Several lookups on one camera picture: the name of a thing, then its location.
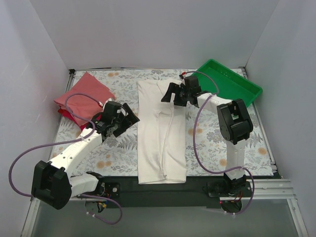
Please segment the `white t shirt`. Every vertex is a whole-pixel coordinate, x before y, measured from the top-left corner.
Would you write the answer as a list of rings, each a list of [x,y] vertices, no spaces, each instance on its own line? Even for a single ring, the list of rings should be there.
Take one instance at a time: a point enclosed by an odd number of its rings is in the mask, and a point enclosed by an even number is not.
[[[138,81],[137,162],[139,184],[186,182],[186,108],[162,102],[171,83]]]

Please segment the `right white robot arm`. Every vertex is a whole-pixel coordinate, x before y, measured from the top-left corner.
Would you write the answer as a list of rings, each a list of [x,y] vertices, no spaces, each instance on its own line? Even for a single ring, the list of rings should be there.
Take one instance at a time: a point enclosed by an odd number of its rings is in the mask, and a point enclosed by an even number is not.
[[[229,196],[241,194],[246,186],[246,175],[249,174],[244,167],[245,146],[253,131],[244,101],[224,99],[217,93],[203,91],[196,76],[180,75],[180,78],[183,82],[171,82],[161,101],[173,102],[181,107],[191,104],[199,109],[199,114],[206,109],[217,115],[219,130],[227,147],[227,165],[221,172],[223,182],[219,189]]]

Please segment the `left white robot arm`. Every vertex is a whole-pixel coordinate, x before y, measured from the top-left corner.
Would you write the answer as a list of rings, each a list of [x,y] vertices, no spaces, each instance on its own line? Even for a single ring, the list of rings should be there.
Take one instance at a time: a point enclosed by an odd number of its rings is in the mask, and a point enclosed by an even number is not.
[[[88,171],[74,176],[81,161],[111,136],[118,137],[139,122],[127,103],[110,101],[82,131],[78,141],[72,142],[62,153],[34,169],[31,194],[55,209],[63,208],[70,198],[81,195],[102,197],[106,185],[104,176]]]

